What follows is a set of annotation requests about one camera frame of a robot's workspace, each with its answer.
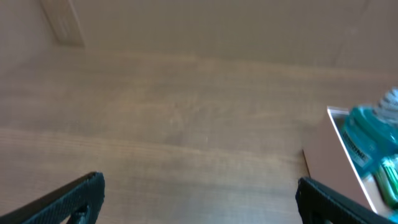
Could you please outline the teal mouthwash bottle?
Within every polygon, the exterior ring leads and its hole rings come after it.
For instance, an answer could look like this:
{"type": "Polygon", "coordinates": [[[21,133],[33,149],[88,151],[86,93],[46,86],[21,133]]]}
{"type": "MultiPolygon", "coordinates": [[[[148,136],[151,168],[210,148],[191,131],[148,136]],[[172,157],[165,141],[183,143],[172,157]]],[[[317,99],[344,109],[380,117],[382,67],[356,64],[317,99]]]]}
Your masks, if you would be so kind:
{"type": "Polygon", "coordinates": [[[353,107],[340,134],[361,178],[374,172],[384,157],[397,154],[397,88],[373,106],[353,107]]]}

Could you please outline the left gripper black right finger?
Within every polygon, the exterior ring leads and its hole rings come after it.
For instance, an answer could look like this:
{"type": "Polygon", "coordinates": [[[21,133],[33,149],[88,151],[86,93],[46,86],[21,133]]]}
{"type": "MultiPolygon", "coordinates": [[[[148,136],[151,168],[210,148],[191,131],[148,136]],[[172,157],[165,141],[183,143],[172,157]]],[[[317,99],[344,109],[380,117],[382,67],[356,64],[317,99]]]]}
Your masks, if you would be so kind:
{"type": "Polygon", "coordinates": [[[295,199],[303,224],[394,223],[309,177],[298,180],[295,199]]]}

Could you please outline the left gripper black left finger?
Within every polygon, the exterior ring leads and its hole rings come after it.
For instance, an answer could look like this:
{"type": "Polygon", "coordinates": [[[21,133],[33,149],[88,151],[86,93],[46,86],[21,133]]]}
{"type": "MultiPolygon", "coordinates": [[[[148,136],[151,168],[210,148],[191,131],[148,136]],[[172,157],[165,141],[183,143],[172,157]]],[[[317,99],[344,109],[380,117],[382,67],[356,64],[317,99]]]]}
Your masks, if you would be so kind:
{"type": "Polygon", "coordinates": [[[21,208],[1,216],[1,223],[89,223],[98,219],[105,180],[90,172],[21,208]]]}

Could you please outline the green soap packet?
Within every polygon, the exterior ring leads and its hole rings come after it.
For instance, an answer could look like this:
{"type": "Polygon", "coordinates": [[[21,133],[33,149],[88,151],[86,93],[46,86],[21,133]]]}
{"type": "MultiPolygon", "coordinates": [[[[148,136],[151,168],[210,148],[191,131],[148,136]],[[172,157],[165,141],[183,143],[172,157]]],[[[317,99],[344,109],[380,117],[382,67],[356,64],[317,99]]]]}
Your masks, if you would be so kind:
{"type": "Polygon", "coordinates": [[[391,209],[397,210],[397,156],[385,157],[375,171],[374,178],[383,201],[391,209]]]}

